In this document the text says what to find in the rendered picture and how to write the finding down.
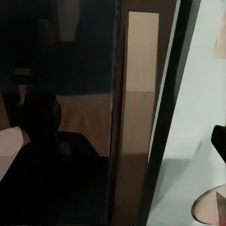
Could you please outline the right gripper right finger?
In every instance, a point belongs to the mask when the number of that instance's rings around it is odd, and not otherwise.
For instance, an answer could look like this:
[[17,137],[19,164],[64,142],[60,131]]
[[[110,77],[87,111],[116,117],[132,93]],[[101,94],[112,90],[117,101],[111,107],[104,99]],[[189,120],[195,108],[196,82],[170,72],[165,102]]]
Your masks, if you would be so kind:
[[226,127],[216,125],[212,132],[211,142],[226,163]]

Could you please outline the microwave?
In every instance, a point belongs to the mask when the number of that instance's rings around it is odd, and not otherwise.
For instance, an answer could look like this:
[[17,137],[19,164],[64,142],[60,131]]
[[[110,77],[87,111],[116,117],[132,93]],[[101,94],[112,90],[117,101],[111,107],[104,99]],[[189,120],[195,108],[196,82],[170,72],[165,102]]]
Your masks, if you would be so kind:
[[18,125],[0,226],[226,226],[226,0],[0,0]]

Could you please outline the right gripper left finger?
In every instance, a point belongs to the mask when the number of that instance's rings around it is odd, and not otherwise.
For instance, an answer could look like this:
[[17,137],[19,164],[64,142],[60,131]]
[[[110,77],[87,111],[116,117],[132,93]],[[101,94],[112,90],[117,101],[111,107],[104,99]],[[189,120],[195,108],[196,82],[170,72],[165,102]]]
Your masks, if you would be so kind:
[[24,144],[21,126],[0,130],[0,181]]

